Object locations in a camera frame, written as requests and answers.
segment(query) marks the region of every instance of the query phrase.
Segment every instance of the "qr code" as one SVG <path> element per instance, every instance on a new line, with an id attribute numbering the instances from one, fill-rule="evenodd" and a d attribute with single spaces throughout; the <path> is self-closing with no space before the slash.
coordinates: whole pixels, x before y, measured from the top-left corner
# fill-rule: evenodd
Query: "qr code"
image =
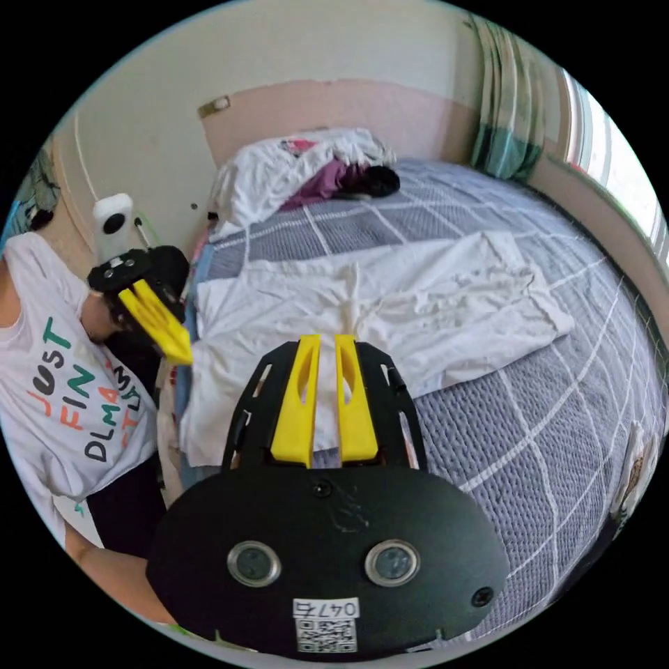
<path id="1" fill-rule="evenodd" d="M 296 620 L 298 650 L 302 653 L 355 653 L 355 619 Z"/>

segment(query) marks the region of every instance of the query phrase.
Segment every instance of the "number label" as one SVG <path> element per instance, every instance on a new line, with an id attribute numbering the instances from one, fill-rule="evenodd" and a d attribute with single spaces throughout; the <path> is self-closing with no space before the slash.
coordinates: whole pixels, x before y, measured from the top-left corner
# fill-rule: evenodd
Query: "number label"
<path id="1" fill-rule="evenodd" d="M 360 602 L 350 599 L 294 599 L 293 618 L 351 620 L 360 617 Z"/>

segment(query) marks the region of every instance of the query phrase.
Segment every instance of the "white device on wall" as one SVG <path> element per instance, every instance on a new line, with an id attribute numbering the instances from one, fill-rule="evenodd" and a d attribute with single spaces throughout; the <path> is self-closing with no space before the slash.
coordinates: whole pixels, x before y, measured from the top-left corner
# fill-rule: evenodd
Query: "white device on wall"
<path id="1" fill-rule="evenodd" d="M 118 193 L 98 200 L 93 207 L 95 220 L 95 264 L 102 265 L 131 248 L 132 198 Z"/>

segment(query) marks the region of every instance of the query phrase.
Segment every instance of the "gray bedspread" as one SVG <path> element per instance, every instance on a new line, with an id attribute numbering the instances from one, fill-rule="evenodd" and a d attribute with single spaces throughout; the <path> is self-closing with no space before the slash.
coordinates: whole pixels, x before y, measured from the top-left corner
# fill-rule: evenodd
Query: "gray bedspread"
<path id="1" fill-rule="evenodd" d="M 208 245 L 195 277 L 234 277 L 245 259 L 310 259 L 482 230 L 513 232 L 544 271 L 576 329 L 500 372 L 416 401 L 431 471 L 473 495 L 511 564 L 491 614 L 449 642 L 461 643 L 540 610 L 593 542 L 621 477 L 630 424 L 663 433 L 668 356 L 633 287 L 554 206 L 451 164 L 401 161 L 397 171 L 401 191 L 387 199 L 277 214 L 248 235 Z M 188 321 L 192 329 L 192 295 Z M 188 387 L 180 374 L 179 414 Z M 316 460 L 338 462 L 332 452 Z M 184 482 L 200 476 L 187 470 Z"/>

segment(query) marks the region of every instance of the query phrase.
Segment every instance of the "curtain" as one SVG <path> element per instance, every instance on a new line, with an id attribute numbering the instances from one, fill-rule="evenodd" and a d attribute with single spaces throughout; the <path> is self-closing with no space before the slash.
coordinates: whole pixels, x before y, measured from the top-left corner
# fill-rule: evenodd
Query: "curtain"
<path id="1" fill-rule="evenodd" d="M 535 51 L 515 35 L 471 15 L 484 61 L 479 133 L 472 166 L 526 181 L 544 147 L 544 87 Z"/>
<path id="2" fill-rule="evenodd" d="M 9 237 L 44 227 L 53 218 L 60 196 L 53 160 L 41 148 L 16 194 L 2 232 L 0 250 Z"/>

